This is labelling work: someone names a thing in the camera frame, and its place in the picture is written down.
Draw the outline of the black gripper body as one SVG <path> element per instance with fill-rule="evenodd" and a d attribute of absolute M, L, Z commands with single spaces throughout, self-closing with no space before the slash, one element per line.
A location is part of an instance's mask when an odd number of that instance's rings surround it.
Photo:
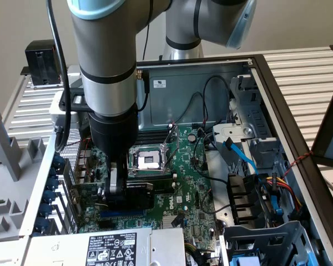
<path fill-rule="evenodd" d="M 119 161 L 135 144 L 138 136 L 138 108 L 132 106 L 118 116 L 88 114 L 93 143 L 103 151 L 107 165 Z"/>

